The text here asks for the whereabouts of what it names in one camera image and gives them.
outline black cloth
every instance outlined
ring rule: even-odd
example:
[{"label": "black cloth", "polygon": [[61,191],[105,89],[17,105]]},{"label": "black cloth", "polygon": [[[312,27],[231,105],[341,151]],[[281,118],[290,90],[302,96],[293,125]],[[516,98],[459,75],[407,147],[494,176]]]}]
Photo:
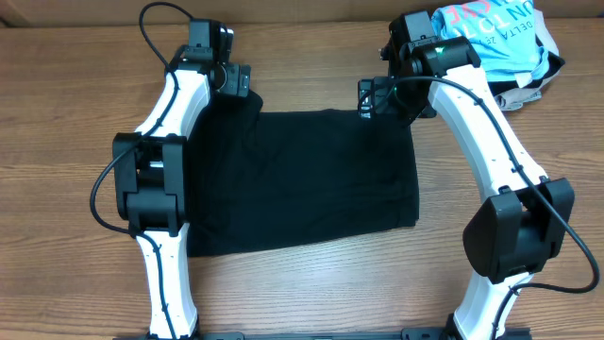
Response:
[{"label": "black cloth", "polygon": [[189,256],[291,247],[419,216],[411,131],[355,111],[260,113],[215,97],[188,143]]}]

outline light blue shirt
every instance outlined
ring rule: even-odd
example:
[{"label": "light blue shirt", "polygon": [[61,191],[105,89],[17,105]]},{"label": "light blue shirt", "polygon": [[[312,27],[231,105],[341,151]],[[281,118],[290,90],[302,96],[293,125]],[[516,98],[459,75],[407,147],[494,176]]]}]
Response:
[{"label": "light blue shirt", "polygon": [[468,38],[489,81],[538,80],[549,70],[549,52],[537,45],[532,0],[479,0],[437,9],[438,36]]}]

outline table surface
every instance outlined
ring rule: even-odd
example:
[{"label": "table surface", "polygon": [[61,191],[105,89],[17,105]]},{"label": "table surface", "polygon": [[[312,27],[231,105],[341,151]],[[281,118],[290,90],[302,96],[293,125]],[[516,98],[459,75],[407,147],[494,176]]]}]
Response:
[{"label": "table surface", "polygon": [[[571,225],[604,263],[604,21],[548,20],[567,60],[544,99],[508,119],[532,157],[576,191]],[[357,81],[386,72],[388,23],[235,25],[232,60],[253,66],[265,111],[356,107]],[[184,25],[151,26],[171,56]],[[143,257],[91,217],[92,183],[113,136],[136,127],[163,88],[137,27],[0,32],[0,338],[108,339],[146,332]],[[204,332],[377,332],[444,325],[471,267],[461,233],[480,202],[439,119],[412,127],[421,193],[414,229],[317,245],[190,259]],[[98,197],[116,215],[112,180]],[[591,272],[566,237],[535,281],[580,286]],[[526,290],[508,325],[536,339],[604,338],[604,289]]]}]

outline black cable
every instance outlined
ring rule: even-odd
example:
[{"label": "black cable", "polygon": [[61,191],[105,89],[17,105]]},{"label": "black cable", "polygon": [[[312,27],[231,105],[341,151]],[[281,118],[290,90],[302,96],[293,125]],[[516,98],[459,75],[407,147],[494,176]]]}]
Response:
[{"label": "black cable", "polygon": [[403,82],[417,82],[417,81],[429,81],[429,82],[436,81],[436,82],[440,82],[440,83],[452,86],[452,87],[460,90],[464,94],[468,95],[469,97],[471,97],[474,100],[475,105],[479,105],[482,108],[484,113],[486,113],[486,115],[489,117],[489,120],[493,124],[493,127],[497,131],[497,135],[499,136],[501,143],[503,144],[508,155],[510,156],[510,161],[512,161],[513,167],[518,172],[518,175],[520,175],[520,177],[527,184],[527,186],[530,188],[530,190],[537,196],[539,201],[541,201],[541,203],[549,211],[551,216],[556,218],[564,226],[564,229],[566,230],[566,232],[568,232],[568,234],[575,241],[577,246],[579,246],[579,248],[581,249],[581,251],[583,252],[585,257],[589,261],[590,266],[592,267],[592,273],[593,273],[592,281],[585,287],[581,287],[581,288],[568,288],[568,287],[560,287],[560,286],[553,285],[553,284],[531,283],[531,282],[520,283],[520,284],[516,284],[513,287],[511,287],[510,291],[504,297],[503,301],[499,305],[499,309],[497,310],[497,314],[495,316],[495,322],[493,323],[493,332],[491,335],[491,340],[496,339],[496,333],[498,330],[499,321],[501,320],[503,311],[505,310],[506,305],[510,301],[510,298],[512,298],[513,294],[517,294],[518,290],[520,290],[522,288],[540,288],[540,289],[546,289],[546,290],[551,290],[551,291],[555,291],[555,292],[569,293],[569,294],[583,294],[583,293],[588,293],[588,292],[591,292],[592,290],[594,290],[597,287],[599,280],[600,280],[600,272],[599,272],[599,268],[597,265],[596,258],[594,257],[594,254],[592,254],[592,252],[589,250],[587,245],[585,245],[583,240],[581,240],[581,238],[577,235],[577,233],[570,227],[570,225],[568,225],[568,223],[566,223],[566,221],[564,221],[564,219],[560,216],[560,214],[558,212],[556,212],[556,210],[554,209],[554,207],[552,207],[552,205],[549,203],[549,201],[547,201],[547,199],[541,194],[541,192],[539,192],[539,189],[537,189],[537,187],[532,183],[529,176],[527,176],[527,174],[525,173],[523,166],[516,159],[516,156],[514,155],[514,153],[512,151],[512,147],[510,146],[510,143],[508,142],[508,139],[506,138],[505,133],[501,129],[501,126],[497,123],[497,120],[493,116],[493,113],[491,112],[491,110],[489,110],[489,108],[484,103],[484,101],[480,97],[478,97],[476,94],[474,94],[471,90],[463,87],[462,85],[460,85],[454,81],[439,78],[436,76],[407,76],[407,77],[403,77],[400,79],[394,79],[389,84],[379,86],[379,87],[377,87],[377,89],[374,89],[373,91],[368,91],[367,93],[365,93],[359,99],[359,105],[358,105],[359,112],[368,112],[368,110],[362,110],[361,105],[362,105],[363,101],[369,95],[371,95],[371,93],[374,92],[375,90],[385,88],[388,86],[396,86],[397,84],[400,84]]},{"label": "black cable", "polygon": [[[112,231],[117,231],[117,232],[121,232],[124,234],[129,234],[127,229],[124,228],[120,228],[120,227],[116,227],[113,226],[112,224],[106,222],[105,220],[103,220],[103,218],[99,215],[97,209],[96,209],[96,195],[98,193],[98,189],[101,186],[101,183],[103,182],[103,180],[105,179],[105,177],[109,174],[109,172],[111,171],[111,169],[113,169],[115,167],[115,164],[117,164],[125,155],[127,155],[128,153],[132,152],[138,145],[140,142],[142,142],[145,138],[151,136],[159,127],[161,127],[161,123],[163,122],[164,118],[166,117],[166,115],[168,114],[168,112],[170,111],[170,109],[172,108],[172,106],[174,105],[174,102],[176,100],[176,95],[178,94],[178,79],[176,78],[176,74],[174,72],[174,70],[172,69],[172,67],[170,67],[170,64],[168,63],[168,61],[163,57],[163,55],[159,52],[158,48],[151,42],[151,40],[149,39],[149,36],[147,35],[145,29],[144,29],[144,14],[151,8],[153,7],[157,7],[157,6],[165,6],[165,7],[170,7],[173,9],[178,9],[180,12],[182,12],[183,14],[185,14],[189,19],[193,19],[193,16],[186,11],[185,9],[183,9],[182,7],[178,6],[178,5],[174,5],[168,2],[162,2],[162,1],[158,1],[158,2],[153,2],[150,3],[148,5],[146,5],[145,7],[143,7],[143,9],[141,10],[141,15],[139,16],[139,28],[141,29],[141,33],[143,34],[144,40],[147,42],[147,44],[149,45],[149,47],[151,47],[151,49],[153,50],[153,52],[155,53],[156,56],[158,56],[159,60],[161,61],[161,63],[163,63],[165,70],[167,73],[170,74],[170,76],[172,77],[172,79],[174,80],[174,91],[172,92],[172,96],[170,97],[170,101],[168,102],[168,104],[166,105],[166,108],[163,110],[163,112],[161,113],[161,115],[159,116],[157,122],[147,131],[145,132],[131,147],[129,147],[128,149],[124,150],[122,153],[120,153],[118,156],[116,156],[106,167],[105,169],[101,172],[101,174],[99,175],[99,177],[96,179],[96,182],[94,183],[92,190],[91,190],[91,197],[90,197],[90,208],[91,208],[91,213],[92,216],[94,217],[94,219],[96,220],[96,222],[98,222],[101,226],[112,230]],[[170,314],[168,313],[168,306],[165,303],[165,295],[164,295],[164,291],[163,291],[163,271],[162,271],[162,266],[161,266],[161,256],[159,255],[159,247],[158,245],[153,241],[153,239],[151,239],[149,236],[145,235],[144,233],[140,232],[138,233],[136,236],[140,236],[143,239],[145,239],[147,242],[149,242],[151,244],[151,246],[153,247],[153,251],[156,253],[156,257],[157,257],[157,261],[158,261],[158,273],[159,273],[159,299],[161,301],[161,309],[164,312],[165,316],[166,316],[166,322],[168,324],[168,328],[170,329],[170,333],[172,335],[173,339],[176,339],[176,332],[174,331],[174,326],[172,324],[172,319],[170,318]]]}]

